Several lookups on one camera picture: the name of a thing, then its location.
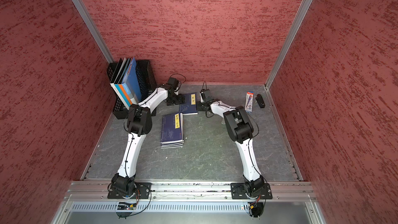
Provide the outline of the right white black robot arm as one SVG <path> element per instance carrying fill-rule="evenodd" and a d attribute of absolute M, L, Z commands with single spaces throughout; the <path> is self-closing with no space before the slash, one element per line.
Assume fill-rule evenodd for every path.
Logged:
<path fill-rule="evenodd" d="M 202 93 L 197 101 L 199 112 L 212 113 L 222 117 L 227 133 L 236 144 L 243 165 L 244 192 L 250 199 L 256 199 L 265 188 L 265 179 L 257 165 L 253 147 L 254 127 L 242 106 L 233 107 Z"/>

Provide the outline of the blue book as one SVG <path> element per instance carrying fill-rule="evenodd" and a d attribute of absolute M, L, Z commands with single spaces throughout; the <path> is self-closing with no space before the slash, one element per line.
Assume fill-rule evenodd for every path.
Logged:
<path fill-rule="evenodd" d="M 185 102 L 180 105 L 179 111 L 183 115 L 196 115 L 197 110 L 197 93 L 185 93 L 183 94 Z"/>

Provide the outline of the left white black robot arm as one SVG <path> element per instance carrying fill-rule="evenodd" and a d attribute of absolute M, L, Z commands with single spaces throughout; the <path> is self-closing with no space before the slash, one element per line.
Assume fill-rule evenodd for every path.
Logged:
<path fill-rule="evenodd" d="M 130 106 L 126 128 L 127 145 L 121 165 L 109 185 L 111 193 L 125 199 L 137 195 L 135 176 L 138 157 L 142 144 L 152 129 L 152 112 L 163 101 L 172 105 L 184 103 L 183 96 L 179 95 L 179 86 L 163 84 L 145 100 Z"/>

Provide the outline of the purple book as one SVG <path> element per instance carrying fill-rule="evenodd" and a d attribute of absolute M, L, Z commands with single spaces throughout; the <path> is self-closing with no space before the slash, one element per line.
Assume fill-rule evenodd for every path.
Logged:
<path fill-rule="evenodd" d="M 183 141 L 183 115 L 174 113 L 162 118 L 161 144 Z"/>
<path fill-rule="evenodd" d="M 162 148 L 162 149 L 180 148 L 180 147 L 182 147 L 182 146 L 183 146 L 183 145 L 181 144 L 181 145 L 161 146 L 161 148 Z"/>
<path fill-rule="evenodd" d="M 184 144 L 184 140 L 180 140 L 180 141 L 161 141 L 160 142 L 161 147 L 168 147 L 168 146 L 182 146 Z"/>

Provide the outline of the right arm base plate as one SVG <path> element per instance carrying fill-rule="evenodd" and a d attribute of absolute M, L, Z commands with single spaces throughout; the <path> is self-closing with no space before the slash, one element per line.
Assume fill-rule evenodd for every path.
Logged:
<path fill-rule="evenodd" d="M 260 198 L 261 200 L 271 200 L 273 198 L 270 185 L 264 183 L 260 187 L 251 188 L 247 183 L 232 183 L 231 196 L 234 200 Z"/>

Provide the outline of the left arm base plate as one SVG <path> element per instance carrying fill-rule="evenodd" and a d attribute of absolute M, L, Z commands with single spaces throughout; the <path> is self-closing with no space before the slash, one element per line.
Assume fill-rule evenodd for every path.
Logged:
<path fill-rule="evenodd" d="M 144 199 L 148 200 L 151 194 L 152 183 L 140 183 L 136 182 L 133 192 L 131 194 L 125 194 L 118 192 L 113 186 L 108 187 L 107 199 L 122 199 L 122 200 L 134 200 Z"/>

